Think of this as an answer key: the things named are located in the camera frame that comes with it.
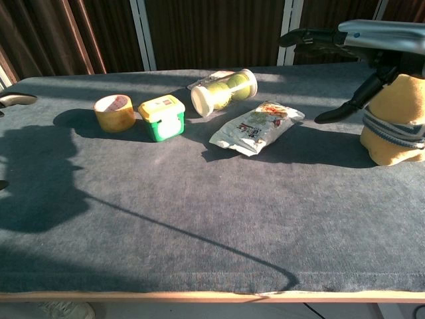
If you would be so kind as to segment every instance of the shoe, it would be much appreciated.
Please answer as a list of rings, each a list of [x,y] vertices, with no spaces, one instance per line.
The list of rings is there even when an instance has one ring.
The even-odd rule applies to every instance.
[[[39,308],[50,319],[95,319],[94,310],[87,302],[41,302]]]

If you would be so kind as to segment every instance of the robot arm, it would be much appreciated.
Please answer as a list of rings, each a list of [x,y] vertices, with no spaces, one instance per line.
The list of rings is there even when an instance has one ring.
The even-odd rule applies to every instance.
[[[319,124],[338,122],[355,113],[391,84],[399,74],[425,78],[425,25],[389,21],[353,20],[338,31],[296,29],[280,38],[281,47],[296,45],[295,52],[317,56],[337,53],[360,57],[377,71],[336,110],[320,114]]]

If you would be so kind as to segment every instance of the plastic wrapper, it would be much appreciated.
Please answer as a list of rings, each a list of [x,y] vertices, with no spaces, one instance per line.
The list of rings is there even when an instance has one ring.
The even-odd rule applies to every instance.
[[[246,156],[256,155],[303,118],[304,114],[293,108],[264,102],[255,110],[227,122],[211,137],[210,143]]]

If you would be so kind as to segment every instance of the yellow ball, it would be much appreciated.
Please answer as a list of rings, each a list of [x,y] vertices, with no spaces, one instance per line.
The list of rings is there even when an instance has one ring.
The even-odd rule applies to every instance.
[[[245,82],[248,82],[249,79],[244,76],[243,74],[235,74],[234,76],[231,76],[228,81],[227,85],[229,88],[234,88],[235,86],[244,84]],[[245,100],[247,97],[249,97],[251,92],[250,85],[246,83],[246,86],[244,88],[241,88],[237,90],[236,92],[233,92],[232,98],[235,100]]]
[[[214,109],[221,110],[230,102],[232,94],[226,83],[216,82],[207,86],[208,91],[214,98]]]

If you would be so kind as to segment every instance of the tape roll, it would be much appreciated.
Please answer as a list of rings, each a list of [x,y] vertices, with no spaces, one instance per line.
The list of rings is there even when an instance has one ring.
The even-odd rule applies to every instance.
[[[135,123],[133,105],[126,95],[109,95],[94,104],[94,112],[105,132],[122,132]]]

